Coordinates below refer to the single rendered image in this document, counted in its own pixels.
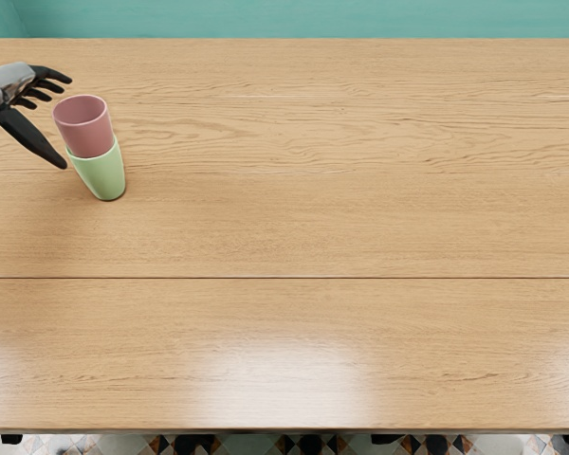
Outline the light green cup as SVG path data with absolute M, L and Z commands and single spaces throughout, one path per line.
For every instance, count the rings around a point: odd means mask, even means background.
M 102 155 L 78 157 L 65 147 L 67 156 L 84 185 L 101 201 L 113 201 L 126 190 L 125 170 L 118 140 Z

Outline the pink cup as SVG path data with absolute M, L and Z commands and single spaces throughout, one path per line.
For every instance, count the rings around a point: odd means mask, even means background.
M 76 95 L 58 102 L 52 117 L 70 153 L 92 158 L 107 153 L 114 133 L 106 102 L 95 95 Z

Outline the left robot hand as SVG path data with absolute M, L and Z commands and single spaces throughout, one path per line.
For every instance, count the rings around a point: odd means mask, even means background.
M 24 148 L 61 170 L 67 168 L 65 159 L 17 108 L 35 110 L 38 100 L 52 101 L 51 95 L 62 94 L 70 83 L 70 77 L 46 66 L 24 62 L 0 65 L 0 127 Z

